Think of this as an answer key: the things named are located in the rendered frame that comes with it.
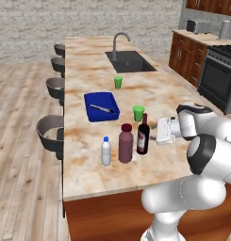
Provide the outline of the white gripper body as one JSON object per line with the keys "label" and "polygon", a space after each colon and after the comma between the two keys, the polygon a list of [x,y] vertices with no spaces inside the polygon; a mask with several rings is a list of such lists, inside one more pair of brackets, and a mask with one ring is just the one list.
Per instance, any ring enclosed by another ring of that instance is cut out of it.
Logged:
{"label": "white gripper body", "polygon": [[161,118],[157,122],[157,144],[167,145],[173,143],[175,135],[172,133],[171,129],[171,119]]}

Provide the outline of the dark red wine bottle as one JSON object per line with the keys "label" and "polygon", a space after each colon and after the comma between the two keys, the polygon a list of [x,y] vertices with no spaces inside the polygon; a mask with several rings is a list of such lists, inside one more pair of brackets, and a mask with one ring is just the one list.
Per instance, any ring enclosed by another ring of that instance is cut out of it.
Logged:
{"label": "dark red wine bottle", "polygon": [[147,124],[147,114],[143,114],[142,123],[138,129],[137,153],[147,154],[150,127]]}

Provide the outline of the green cup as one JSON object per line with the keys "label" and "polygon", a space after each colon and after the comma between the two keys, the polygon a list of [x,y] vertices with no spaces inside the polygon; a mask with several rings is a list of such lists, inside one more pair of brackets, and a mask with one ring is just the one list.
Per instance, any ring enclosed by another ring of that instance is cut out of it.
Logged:
{"label": "green cup", "polygon": [[134,113],[134,121],[139,122],[143,117],[143,112],[145,108],[143,105],[134,105],[133,106],[133,113]]}
{"label": "green cup", "polygon": [[115,88],[120,88],[122,86],[123,78],[120,75],[114,77]]}

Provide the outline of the maroon juice bottle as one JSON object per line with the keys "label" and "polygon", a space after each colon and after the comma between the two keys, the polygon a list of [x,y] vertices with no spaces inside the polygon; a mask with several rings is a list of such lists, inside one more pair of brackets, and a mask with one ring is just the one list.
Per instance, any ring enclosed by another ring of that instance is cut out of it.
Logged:
{"label": "maroon juice bottle", "polygon": [[133,135],[131,133],[132,125],[124,123],[122,132],[119,134],[119,155],[118,159],[122,163],[129,163],[133,153]]}

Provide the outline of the white water bottle blue cap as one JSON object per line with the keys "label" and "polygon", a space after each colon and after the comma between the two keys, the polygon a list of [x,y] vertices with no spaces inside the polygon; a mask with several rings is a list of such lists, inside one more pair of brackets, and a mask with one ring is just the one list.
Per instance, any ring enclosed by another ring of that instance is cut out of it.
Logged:
{"label": "white water bottle blue cap", "polygon": [[102,164],[108,166],[111,163],[111,145],[108,137],[104,137],[101,145],[101,160]]}

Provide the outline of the grey knife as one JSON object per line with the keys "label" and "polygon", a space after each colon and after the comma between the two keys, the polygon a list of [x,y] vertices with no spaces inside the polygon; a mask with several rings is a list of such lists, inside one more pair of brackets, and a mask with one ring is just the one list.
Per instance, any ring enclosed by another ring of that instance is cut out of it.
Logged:
{"label": "grey knife", "polygon": [[102,106],[99,106],[99,105],[89,104],[89,106],[92,107],[92,108],[96,108],[96,109],[98,109],[98,110],[107,112],[107,113],[113,113],[113,110],[112,110],[112,109],[105,108],[105,107],[102,107]]}

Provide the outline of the blue rectangular tray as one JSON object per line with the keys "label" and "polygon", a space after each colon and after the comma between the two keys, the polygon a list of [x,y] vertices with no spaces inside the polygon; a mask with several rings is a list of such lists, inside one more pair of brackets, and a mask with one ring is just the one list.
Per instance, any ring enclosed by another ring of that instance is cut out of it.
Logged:
{"label": "blue rectangular tray", "polygon": [[115,121],[120,109],[111,92],[91,92],[84,95],[87,116],[90,122]]}

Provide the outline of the dark sink basin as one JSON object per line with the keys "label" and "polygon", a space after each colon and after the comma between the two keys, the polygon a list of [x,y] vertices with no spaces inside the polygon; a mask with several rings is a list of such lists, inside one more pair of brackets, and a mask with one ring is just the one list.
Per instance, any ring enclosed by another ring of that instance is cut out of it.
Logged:
{"label": "dark sink basin", "polygon": [[106,52],[106,55],[116,73],[156,71],[137,51],[118,51],[116,59],[112,58],[111,52]]}

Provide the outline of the black and silver oven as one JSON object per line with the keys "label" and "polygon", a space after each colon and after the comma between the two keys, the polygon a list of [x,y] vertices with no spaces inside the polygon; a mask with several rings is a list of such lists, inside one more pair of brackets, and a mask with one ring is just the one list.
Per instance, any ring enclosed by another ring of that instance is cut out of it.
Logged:
{"label": "black and silver oven", "polygon": [[231,114],[231,45],[207,47],[206,60],[197,91],[224,115]]}

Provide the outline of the brown wooden base cupboards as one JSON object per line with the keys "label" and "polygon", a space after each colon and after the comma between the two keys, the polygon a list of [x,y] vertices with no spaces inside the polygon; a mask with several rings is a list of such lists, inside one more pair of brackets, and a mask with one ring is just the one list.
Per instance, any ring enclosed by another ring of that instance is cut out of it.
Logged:
{"label": "brown wooden base cupboards", "polygon": [[206,52],[207,46],[201,42],[173,33],[169,66],[197,88]]}

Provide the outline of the brown wooden island cabinet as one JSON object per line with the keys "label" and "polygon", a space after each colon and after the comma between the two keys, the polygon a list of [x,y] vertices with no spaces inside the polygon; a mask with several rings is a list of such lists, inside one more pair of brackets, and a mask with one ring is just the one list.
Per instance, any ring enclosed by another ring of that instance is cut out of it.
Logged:
{"label": "brown wooden island cabinet", "polygon": [[[231,185],[224,203],[205,211],[188,211],[178,231],[187,241],[227,241],[231,233]],[[132,191],[65,203],[71,241],[140,241],[152,216]]]}

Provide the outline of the silver toaster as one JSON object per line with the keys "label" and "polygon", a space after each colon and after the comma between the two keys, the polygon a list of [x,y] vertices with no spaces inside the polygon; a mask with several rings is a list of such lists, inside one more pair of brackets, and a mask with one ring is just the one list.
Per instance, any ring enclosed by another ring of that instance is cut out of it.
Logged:
{"label": "silver toaster", "polygon": [[210,32],[211,22],[188,20],[186,30],[194,34],[208,34]]}

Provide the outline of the grey cylindrical canister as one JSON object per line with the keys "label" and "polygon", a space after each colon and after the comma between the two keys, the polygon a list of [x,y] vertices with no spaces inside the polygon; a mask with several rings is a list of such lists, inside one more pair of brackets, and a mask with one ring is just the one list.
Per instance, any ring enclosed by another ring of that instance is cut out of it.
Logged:
{"label": "grey cylindrical canister", "polygon": [[230,25],[230,22],[228,20],[223,21],[220,34],[219,34],[219,40],[226,40],[229,25]]}

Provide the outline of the brown wooden wall cupboards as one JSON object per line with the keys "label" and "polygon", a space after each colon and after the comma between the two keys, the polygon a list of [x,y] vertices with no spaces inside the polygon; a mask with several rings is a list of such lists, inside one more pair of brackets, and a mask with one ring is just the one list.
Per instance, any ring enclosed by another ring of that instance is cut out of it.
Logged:
{"label": "brown wooden wall cupboards", "polygon": [[231,0],[187,0],[186,8],[231,16]]}

